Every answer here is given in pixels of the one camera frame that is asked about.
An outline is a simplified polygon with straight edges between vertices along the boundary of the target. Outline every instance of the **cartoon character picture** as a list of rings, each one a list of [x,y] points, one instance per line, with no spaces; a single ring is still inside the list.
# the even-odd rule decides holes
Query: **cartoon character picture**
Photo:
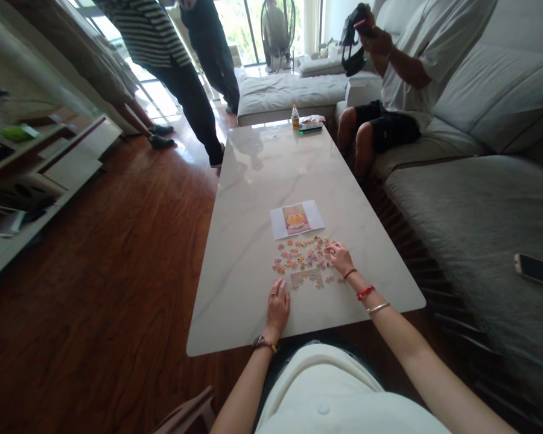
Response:
[[[284,213],[285,228],[288,230],[288,235],[310,230],[308,217],[302,204],[297,204],[293,207],[284,207],[282,208],[282,211]]]

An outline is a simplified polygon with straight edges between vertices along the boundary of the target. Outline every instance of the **black shorts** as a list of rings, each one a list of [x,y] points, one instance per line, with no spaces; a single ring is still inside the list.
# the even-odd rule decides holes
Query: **black shorts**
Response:
[[[393,146],[417,141],[421,132],[418,124],[410,116],[388,112],[380,101],[358,105],[356,109],[356,128],[370,122],[374,130],[374,150],[383,154]]]

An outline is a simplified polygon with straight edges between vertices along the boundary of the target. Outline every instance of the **black and white striped shirt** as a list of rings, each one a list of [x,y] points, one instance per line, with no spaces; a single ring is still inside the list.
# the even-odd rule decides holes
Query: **black and white striped shirt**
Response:
[[[141,66],[171,67],[191,62],[171,19],[157,0],[94,0],[121,32],[131,59]]]

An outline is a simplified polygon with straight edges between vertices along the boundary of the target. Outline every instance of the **white marble table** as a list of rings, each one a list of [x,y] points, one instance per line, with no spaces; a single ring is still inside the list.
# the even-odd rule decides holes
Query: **white marble table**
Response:
[[[344,243],[354,265],[400,312],[426,302],[328,132],[301,136],[291,125],[235,128],[229,132],[187,354],[199,356],[249,345],[265,326],[274,258],[270,210],[315,200],[325,229],[315,235]],[[335,270],[322,271],[323,277]],[[291,290],[290,272],[287,289]],[[335,278],[316,289],[291,291],[283,336],[370,319],[348,284]]]

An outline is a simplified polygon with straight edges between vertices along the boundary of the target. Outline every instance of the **bottle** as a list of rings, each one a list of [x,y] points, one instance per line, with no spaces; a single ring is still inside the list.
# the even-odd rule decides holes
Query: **bottle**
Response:
[[[294,104],[294,108],[291,109],[291,127],[297,130],[300,127],[300,115],[297,114],[297,108]]]

